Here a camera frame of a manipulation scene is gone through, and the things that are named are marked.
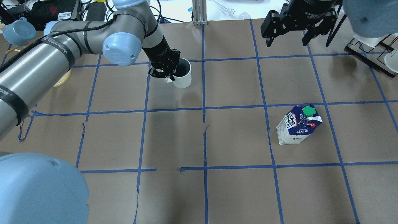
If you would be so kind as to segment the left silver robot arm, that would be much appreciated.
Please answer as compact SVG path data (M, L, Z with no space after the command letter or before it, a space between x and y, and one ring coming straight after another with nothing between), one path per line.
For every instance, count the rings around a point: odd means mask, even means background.
M116 12L108 22L50 22L48 34L1 67L1 138L26 119L84 54L130 66L144 50L152 65L148 74L174 80L180 52L169 47L148 2L113 3ZM7 154L0 164L2 224L87 222L89 190L74 165L39 153Z

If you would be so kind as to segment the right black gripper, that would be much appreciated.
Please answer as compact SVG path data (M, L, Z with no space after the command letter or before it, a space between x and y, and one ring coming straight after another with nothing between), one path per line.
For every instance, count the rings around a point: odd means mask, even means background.
M284 3L282 14L270 10L261 25L261 36L271 47L274 39L288 31L307 30L302 45L319 35L320 31L330 31L336 24L337 13L334 9L338 0L290 0Z

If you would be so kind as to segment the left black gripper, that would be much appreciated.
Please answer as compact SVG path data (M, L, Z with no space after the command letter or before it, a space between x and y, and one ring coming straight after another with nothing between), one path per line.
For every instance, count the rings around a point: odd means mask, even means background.
M171 49L165 37L155 46L146 48L146 55L152 66L148 71L149 75L154 78L175 80L174 74L177 71L181 52Z

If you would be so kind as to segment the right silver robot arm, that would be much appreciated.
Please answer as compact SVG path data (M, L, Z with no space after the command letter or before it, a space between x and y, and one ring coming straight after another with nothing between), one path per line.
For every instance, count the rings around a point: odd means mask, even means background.
M261 25L267 47L290 31L306 31L302 45L328 35L329 45L345 19L355 34L365 38L397 33L396 0L291 0L281 12L270 10Z

